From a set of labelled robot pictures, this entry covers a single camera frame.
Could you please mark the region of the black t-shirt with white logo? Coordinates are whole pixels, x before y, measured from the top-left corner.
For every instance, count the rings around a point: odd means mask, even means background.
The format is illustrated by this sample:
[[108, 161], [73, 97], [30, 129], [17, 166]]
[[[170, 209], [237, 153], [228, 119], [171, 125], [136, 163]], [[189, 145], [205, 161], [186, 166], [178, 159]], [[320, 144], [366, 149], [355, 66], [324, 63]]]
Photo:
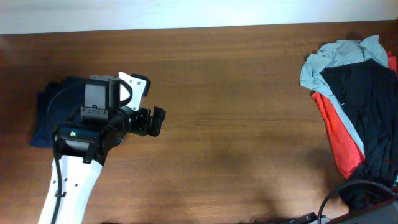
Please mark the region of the black t-shirt with white logo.
[[351, 179], [392, 187], [397, 178], [397, 77], [373, 59], [326, 68], [321, 76], [364, 145]]

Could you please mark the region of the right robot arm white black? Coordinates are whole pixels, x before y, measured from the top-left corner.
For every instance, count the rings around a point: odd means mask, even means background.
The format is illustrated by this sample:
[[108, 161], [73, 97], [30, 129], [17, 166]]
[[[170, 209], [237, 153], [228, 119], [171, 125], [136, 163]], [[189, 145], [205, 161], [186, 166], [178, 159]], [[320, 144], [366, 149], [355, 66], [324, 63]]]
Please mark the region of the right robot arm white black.
[[397, 199], [388, 200], [364, 210], [347, 213], [334, 219], [328, 219], [326, 216], [322, 215], [327, 201], [328, 200], [325, 199], [322, 202], [317, 215], [308, 213], [299, 218], [283, 222], [283, 224], [397, 224]]

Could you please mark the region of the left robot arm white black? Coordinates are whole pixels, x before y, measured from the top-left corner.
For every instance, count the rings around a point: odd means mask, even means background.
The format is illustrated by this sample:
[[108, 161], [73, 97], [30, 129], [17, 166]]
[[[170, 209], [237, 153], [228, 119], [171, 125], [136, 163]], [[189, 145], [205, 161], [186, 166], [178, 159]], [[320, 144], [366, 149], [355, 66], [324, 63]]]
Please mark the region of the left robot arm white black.
[[51, 133], [52, 175], [39, 223], [81, 223], [108, 152], [126, 134], [160, 134], [166, 112], [140, 106], [151, 81], [142, 75], [92, 75], [82, 103]]

